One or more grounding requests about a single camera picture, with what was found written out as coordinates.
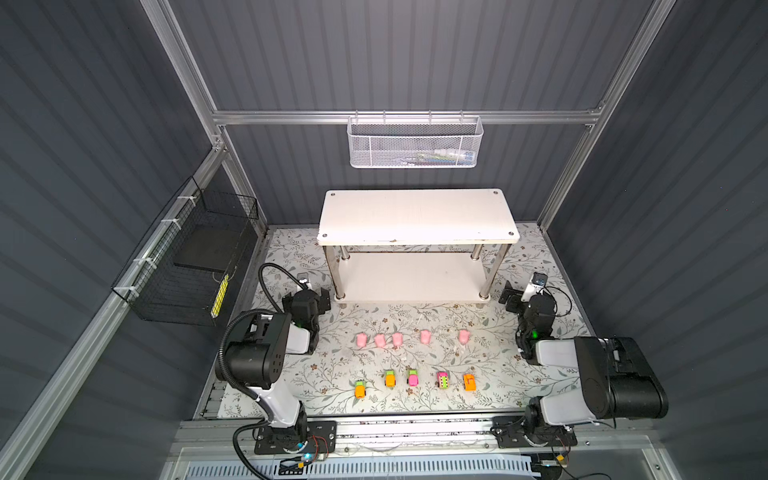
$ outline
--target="white mesh basket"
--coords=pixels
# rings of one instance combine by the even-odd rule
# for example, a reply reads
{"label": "white mesh basket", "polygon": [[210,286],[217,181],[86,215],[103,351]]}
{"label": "white mesh basket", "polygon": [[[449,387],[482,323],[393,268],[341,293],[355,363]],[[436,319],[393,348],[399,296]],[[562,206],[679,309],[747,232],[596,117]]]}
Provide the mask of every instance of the white mesh basket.
{"label": "white mesh basket", "polygon": [[477,165],[480,117],[350,117],[349,164],[354,168],[472,168]]}

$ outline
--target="wire mesh basket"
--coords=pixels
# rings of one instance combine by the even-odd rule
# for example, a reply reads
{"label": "wire mesh basket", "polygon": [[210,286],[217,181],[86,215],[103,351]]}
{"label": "wire mesh basket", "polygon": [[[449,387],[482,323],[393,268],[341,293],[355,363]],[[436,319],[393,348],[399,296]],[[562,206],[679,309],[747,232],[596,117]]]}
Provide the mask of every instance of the wire mesh basket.
{"label": "wire mesh basket", "polygon": [[346,131],[354,168],[472,168],[483,134],[480,117],[463,115],[350,117]]}
{"label": "wire mesh basket", "polygon": [[198,190],[166,222],[157,245],[126,263],[138,271],[128,285],[112,286],[142,319],[215,325],[229,319],[258,240],[253,197]]}

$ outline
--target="floral mat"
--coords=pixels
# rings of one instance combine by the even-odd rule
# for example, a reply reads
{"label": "floral mat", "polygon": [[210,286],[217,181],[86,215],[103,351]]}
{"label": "floral mat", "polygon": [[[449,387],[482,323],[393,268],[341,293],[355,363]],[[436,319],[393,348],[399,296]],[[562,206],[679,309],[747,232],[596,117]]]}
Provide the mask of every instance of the floral mat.
{"label": "floral mat", "polygon": [[[517,408],[531,396],[563,392],[578,385],[578,372],[573,369],[530,366],[520,358],[515,346],[517,318],[504,310],[498,296],[506,280],[517,288],[528,283],[533,271],[546,273],[548,284],[568,291],[562,275],[535,223],[519,223],[521,240],[513,245],[498,271],[491,301],[487,304],[422,304],[363,305],[333,303],[329,313],[321,316],[320,341],[311,356],[288,355],[282,379],[291,392],[301,399],[309,415],[337,415],[368,412],[444,412]],[[270,241],[266,261],[278,263],[292,273],[307,272],[315,290],[331,290],[331,279],[323,249],[317,244],[316,228],[278,229]],[[374,251],[376,247],[365,247]],[[455,251],[469,252],[472,246],[403,246],[381,247],[388,251]],[[498,246],[488,245],[482,261],[488,271]],[[350,252],[363,250],[350,247]],[[265,281],[276,298],[295,286],[276,269],[264,270]],[[558,309],[568,309],[568,299],[554,292]],[[268,307],[261,288],[253,307]],[[424,345],[419,333],[427,329],[432,341]],[[458,342],[460,329],[471,338],[466,346]],[[401,332],[403,344],[392,345],[392,334]],[[356,345],[357,333],[368,336],[368,345]],[[384,349],[376,347],[373,337],[383,333]],[[572,337],[589,335],[578,308],[557,318],[554,335]],[[395,371],[396,386],[384,384],[385,371]],[[410,387],[407,370],[416,369],[419,386]],[[449,388],[437,387],[437,372],[447,372]],[[477,390],[464,389],[463,375],[475,377]],[[355,385],[366,383],[366,396],[355,397]],[[219,418],[260,417],[256,403],[227,386],[222,398]]]}

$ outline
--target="white shelf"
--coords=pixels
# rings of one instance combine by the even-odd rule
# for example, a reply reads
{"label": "white shelf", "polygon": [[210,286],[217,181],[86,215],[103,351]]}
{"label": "white shelf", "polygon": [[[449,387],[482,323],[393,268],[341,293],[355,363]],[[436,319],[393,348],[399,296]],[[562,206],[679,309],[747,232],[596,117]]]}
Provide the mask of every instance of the white shelf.
{"label": "white shelf", "polygon": [[504,193],[471,190],[329,190],[320,245],[517,243]]}
{"label": "white shelf", "polygon": [[482,261],[469,253],[351,253],[341,303],[484,303]]}

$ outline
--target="orange toy car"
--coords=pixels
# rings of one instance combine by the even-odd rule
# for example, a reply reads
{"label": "orange toy car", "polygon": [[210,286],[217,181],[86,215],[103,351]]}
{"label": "orange toy car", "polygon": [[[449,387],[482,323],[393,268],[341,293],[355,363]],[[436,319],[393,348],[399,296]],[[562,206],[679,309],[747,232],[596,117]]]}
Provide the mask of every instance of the orange toy car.
{"label": "orange toy car", "polygon": [[475,376],[471,373],[464,375],[464,390],[467,392],[474,392],[477,390],[477,386],[475,386]]}
{"label": "orange toy car", "polygon": [[395,386],[395,370],[387,370],[386,376],[384,377],[384,383],[389,387],[392,388]]}
{"label": "orange toy car", "polygon": [[355,384],[355,397],[358,399],[364,399],[366,397],[366,383],[362,380]]}

